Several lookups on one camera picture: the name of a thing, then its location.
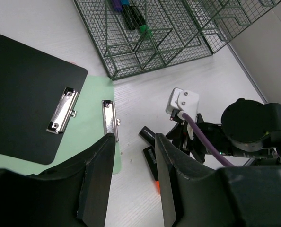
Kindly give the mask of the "green cap highlighter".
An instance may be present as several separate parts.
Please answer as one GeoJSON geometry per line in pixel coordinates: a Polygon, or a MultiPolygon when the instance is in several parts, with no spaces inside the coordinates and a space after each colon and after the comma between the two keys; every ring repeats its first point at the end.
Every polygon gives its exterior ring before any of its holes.
{"type": "Polygon", "coordinates": [[[129,6],[129,10],[133,25],[145,39],[150,39],[152,37],[152,32],[140,10],[136,6],[131,5],[129,6]]]}

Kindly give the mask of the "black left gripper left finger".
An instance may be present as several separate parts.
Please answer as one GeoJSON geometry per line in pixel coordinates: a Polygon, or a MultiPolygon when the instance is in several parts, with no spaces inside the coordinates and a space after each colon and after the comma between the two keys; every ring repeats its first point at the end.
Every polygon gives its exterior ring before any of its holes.
{"type": "Polygon", "coordinates": [[[0,168],[0,227],[102,227],[115,158],[115,136],[38,175],[0,168]]]}

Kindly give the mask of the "green clipboard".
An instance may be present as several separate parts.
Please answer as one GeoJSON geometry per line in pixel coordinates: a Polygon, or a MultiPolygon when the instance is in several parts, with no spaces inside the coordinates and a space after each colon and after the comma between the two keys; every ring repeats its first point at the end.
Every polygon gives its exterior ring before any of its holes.
{"type": "Polygon", "coordinates": [[[70,119],[54,161],[49,165],[42,165],[0,154],[0,168],[23,175],[39,174],[91,147],[104,136],[103,100],[114,100],[112,80],[87,76],[75,106],[77,116],[70,119]]]}

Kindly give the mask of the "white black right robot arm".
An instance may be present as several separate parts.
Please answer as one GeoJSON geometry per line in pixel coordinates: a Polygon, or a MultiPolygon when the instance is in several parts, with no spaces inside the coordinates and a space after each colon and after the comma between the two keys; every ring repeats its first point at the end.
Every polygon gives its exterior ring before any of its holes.
{"type": "MultiPolygon", "coordinates": [[[[168,102],[166,113],[177,124],[166,137],[203,164],[205,155],[212,154],[187,121],[178,117],[181,110],[174,101],[168,102]]],[[[205,122],[197,109],[195,114],[195,124],[220,155],[253,158],[250,165],[281,165],[281,104],[240,98],[224,110],[220,124],[205,122]]]]}

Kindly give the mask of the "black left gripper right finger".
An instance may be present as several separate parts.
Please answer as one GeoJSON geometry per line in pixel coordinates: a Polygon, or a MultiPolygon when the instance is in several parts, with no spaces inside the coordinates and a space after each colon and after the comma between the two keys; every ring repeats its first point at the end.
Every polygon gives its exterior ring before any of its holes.
{"type": "Polygon", "coordinates": [[[281,166],[214,170],[161,133],[155,152],[166,227],[281,227],[281,166]]]}

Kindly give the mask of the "blue cap highlighter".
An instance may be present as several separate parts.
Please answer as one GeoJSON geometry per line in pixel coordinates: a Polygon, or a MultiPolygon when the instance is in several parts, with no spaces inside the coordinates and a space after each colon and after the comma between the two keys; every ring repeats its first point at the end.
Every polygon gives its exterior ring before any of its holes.
{"type": "Polygon", "coordinates": [[[127,6],[130,6],[130,1],[129,0],[120,0],[120,4],[122,7],[127,7],[127,6]]]}

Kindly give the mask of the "pink cap highlighter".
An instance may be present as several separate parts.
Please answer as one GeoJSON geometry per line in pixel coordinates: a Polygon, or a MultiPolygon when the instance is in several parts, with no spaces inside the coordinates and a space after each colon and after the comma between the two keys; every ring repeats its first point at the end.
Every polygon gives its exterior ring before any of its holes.
{"type": "Polygon", "coordinates": [[[141,129],[139,135],[151,146],[155,146],[155,133],[151,131],[147,126],[144,126],[141,129]]]}

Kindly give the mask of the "orange cap highlighter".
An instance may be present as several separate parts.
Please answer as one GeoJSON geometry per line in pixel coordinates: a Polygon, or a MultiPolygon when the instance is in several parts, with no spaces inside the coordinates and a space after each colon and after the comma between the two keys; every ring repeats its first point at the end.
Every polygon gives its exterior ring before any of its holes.
{"type": "Polygon", "coordinates": [[[150,146],[143,150],[143,154],[146,158],[147,164],[148,164],[151,174],[153,176],[157,192],[158,192],[158,194],[160,194],[160,184],[159,184],[159,179],[158,179],[158,169],[157,169],[155,150],[152,146],[150,146]]]}

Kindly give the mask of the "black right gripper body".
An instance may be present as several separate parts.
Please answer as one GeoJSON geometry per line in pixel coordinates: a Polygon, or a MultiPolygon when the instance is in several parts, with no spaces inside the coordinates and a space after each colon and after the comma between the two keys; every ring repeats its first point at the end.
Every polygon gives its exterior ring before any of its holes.
{"type": "MultiPolygon", "coordinates": [[[[205,155],[209,155],[210,152],[196,134],[189,137],[187,131],[189,124],[180,119],[177,113],[172,113],[170,119],[175,121],[176,125],[166,134],[166,137],[172,140],[176,148],[188,155],[192,154],[195,160],[204,163],[205,155]]],[[[230,156],[230,141],[224,135],[220,125],[205,122],[200,113],[197,114],[195,123],[221,155],[230,156]]]]}

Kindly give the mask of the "black clipboard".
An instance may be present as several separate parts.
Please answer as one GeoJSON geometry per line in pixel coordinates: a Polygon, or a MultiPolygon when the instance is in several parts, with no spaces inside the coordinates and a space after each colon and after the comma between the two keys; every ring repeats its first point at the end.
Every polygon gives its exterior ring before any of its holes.
{"type": "Polygon", "coordinates": [[[0,34],[0,154],[52,163],[87,74],[0,34]]]}

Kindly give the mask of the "purple cap highlighter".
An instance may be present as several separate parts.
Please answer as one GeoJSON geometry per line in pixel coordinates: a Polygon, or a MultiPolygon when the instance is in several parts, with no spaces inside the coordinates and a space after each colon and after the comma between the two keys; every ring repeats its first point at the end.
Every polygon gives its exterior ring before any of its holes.
{"type": "Polygon", "coordinates": [[[122,12],[122,6],[120,0],[111,0],[111,3],[115,12],[118,13],[122,12]]]}

